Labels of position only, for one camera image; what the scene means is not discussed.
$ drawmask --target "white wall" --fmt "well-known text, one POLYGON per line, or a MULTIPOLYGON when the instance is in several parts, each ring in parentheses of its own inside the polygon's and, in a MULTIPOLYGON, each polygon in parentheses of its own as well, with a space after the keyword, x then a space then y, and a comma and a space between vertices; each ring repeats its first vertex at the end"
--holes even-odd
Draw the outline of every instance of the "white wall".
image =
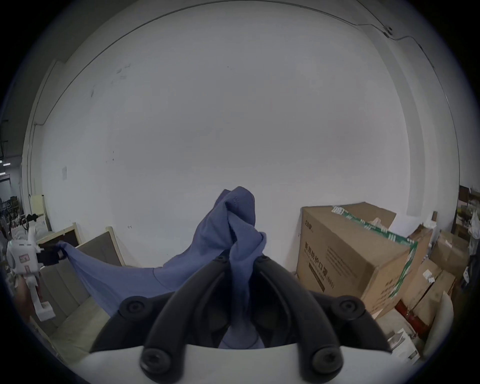
MULTIPOLYGON (((371 17, 354 2, 301 2, 371 17)), ((221 190, 242 185, 255 195, 266 254, 293 270, 304 205, 365 200, 421 214, 429 196, 453 218, 455 201, 433 192, 457 188, 432 165, 438 105, 400 44, 306 9, 242 1, 152 21, 96 57, 169 7, 178 5, 141 1, 119 13, 48 85, 43 97, 56 100, 73 80, 32 153, 54 230, 76 221, 89 239, 112 225, 128 263, 162 265, 221 190)), ((458 168, 458 156, 445 159, 458 168)))

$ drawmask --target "wooden frame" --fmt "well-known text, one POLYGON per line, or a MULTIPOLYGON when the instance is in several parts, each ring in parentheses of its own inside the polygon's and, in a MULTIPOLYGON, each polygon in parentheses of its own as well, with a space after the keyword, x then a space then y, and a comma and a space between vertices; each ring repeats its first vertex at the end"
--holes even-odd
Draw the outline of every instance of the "wooden frame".
POLYGON ((117 256, 119 258, 121 266, 125 267, 125 262, 123 260, 123 256, 120 253, 120 248, 119 248, 119 245, 117 243, 117 238, 115 237, 115 234, 113 233, 113 228, 112 227, 105 227, 105 231, 107 231, 110 234, 110 237, 112 238, 113 247, 115 248, 115 252, 117 253, 117 256))
POLYGON ((47 241, 50 241, 58 236, 65 235, 67 232, 74 231, 75 232, 75 237, 77 238, 77 242, 79 244, 82 244, 82 239, 80 238, 80 234, 78 232, 78 227, 77 223, 72 223, 70 227, 67 227, 65 229, 62 229, 61 231, 55 232, 55 233, 50 233, 49 235, 46 235, 45 237, 41 238, 40 240, 37 241, 37 244, 43 244, 47 241))

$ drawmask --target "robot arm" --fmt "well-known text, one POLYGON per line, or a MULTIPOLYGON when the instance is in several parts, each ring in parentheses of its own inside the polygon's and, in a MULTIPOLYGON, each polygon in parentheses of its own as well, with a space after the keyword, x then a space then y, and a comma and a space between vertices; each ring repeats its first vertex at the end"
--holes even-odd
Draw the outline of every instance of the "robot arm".
POLYGON ((52 306, 48 301, 41 302, 37 292, 37 277, 40 268, 52 265, 62 258, 52 248, 41 249, 35 239, 35 229, 29 228, 28 240, 10 240, 7 245, 7 262, 17 275, 22 275, 30 291, 32 303, 40 321, 55 317, 52 306))
POLYGON ((385 336, 361 300, 309 292, 266 256, 256 259, 249 284, 251 323, 266 348, 218 349, 231 325, 232 305, 229 260, 221 255, 176 292, 125 299, 98 335, 90 355, 74 370, 85 373, 92 364, 103 370, 105 365, 99 361, 115 356, 113 360, 128 360, 124 363, 129 369, 142 376, 138 382, 176 383, 189 372, 185 365, 191 363, 193 352, 255 358, 297 351, 294 365, 299 382, 325 383, 342 370, 345 352, 356 354, 354 348, 391 357, 385 336))

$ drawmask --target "cardboard flap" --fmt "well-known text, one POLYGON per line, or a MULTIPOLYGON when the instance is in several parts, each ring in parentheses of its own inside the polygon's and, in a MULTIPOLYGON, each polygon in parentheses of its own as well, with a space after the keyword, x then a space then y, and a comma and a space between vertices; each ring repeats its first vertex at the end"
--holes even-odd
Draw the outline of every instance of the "cardboard flap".
POLYGON ((396 216, 395 212, 368 203, 348 204, 342 205, 342 207, 349 211, 353 216, 365 220, 368 223, 374 221, 378 217, 381 220, 382 225, 387 228, 392 225, 393 219, 396 216))

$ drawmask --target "label on box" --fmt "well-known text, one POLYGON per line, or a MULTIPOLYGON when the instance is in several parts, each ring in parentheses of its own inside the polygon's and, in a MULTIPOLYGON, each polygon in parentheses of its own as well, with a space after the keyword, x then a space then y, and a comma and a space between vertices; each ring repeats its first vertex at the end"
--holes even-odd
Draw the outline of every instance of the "label on box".
POLYGON ((424 278, 428 280, 430 284, 433 284, 435 282, 435 278, 432 276, 432 273, 430 272, 430 270, 427 269, 425 272, 423 272, 422 275, 424 278))

